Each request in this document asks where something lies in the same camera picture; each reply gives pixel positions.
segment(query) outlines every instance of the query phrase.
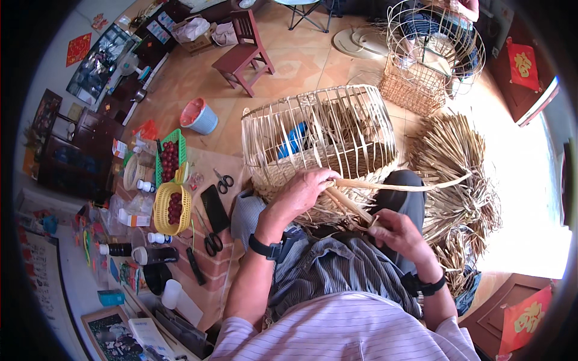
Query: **dried straw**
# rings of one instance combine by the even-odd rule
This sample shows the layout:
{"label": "dried straw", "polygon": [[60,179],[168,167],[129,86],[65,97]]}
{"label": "dried straw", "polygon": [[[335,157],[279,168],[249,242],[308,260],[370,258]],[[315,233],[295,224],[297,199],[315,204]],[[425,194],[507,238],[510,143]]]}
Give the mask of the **dried straw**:
{"label": "dried straw", "polygon": [[472,174],[459,185],[428,192],[425,204],[424,239],[446,269],[454,297],[467,282],[465,265],[474,267],[487,236],[502,226],[499,198],[484,172],[485,151],[484,139],[457,114],[427,119],[409,154],[409,168],[425,183],[431,176],[445,182]]}

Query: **striped shirt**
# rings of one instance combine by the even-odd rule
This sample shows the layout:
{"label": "striped shirt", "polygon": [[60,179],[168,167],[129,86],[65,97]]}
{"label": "striped shirt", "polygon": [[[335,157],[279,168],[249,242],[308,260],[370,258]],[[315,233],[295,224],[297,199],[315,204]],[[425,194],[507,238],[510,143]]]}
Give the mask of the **striped shirt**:
{"label": "striped shirt", "polygon": [[298,304],[259,333],[223,321],[211,360],[479,360],[455,317],[436,332],[399,304],[366,292],[339,292]]}

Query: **wooden chair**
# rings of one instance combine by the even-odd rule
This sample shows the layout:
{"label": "wooden chair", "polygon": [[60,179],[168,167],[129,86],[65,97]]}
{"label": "wooden chair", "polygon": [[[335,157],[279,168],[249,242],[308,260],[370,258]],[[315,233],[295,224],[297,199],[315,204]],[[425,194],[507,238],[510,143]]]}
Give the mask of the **wooden chair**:
{"label": "wooden chair", "polygon": [[[255,92],[251,89],[251,86],[264,72],[268,71],[273,75],[275,69],[257,33],[257,25],[253,17],[253,11],[243,10],[231,12],[231,18],[239,44],[227,51],[212,67],[217,69],[233,88],[239,84],[251,97],[254,97]],[[243,70],[249,63],[251,63],[253,69],[257,70],[258,60],[265,63],[265,66],[260,68],[251,80],[245,80],[242,76]]]}

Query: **knee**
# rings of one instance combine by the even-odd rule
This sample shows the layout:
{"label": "knee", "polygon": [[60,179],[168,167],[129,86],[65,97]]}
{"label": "knee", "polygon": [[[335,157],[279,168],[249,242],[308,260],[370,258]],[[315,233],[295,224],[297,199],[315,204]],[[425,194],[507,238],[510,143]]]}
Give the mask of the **knee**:
{"label": "knee", "polygon": [[416,187],[424,184],[421,181],[421,177],[409,169],[402,169],[391,172],[384,183],[395,185],[412,185]]}

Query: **gray cloth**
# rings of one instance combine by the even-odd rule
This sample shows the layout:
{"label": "gray cloth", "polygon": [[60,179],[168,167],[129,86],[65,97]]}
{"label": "gray cloth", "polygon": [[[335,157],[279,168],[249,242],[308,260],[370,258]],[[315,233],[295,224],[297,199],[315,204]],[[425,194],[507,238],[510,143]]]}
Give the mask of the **gray cloth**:
{"label": "gray cloth", "polygon": [[[236,200],[231,218],[231,235],[241,239],[245,250],[257,227],[263,201],[250,192]],[[401,285],[401,270],[359,233],[339,232],[316,241],[299,226],[286,231],[298,237],[283,263],[275,265],[269,308],[278,321],[290,307],[342,291],[361,291],[392,300],[416,318],[421,317],[417,299]]]}

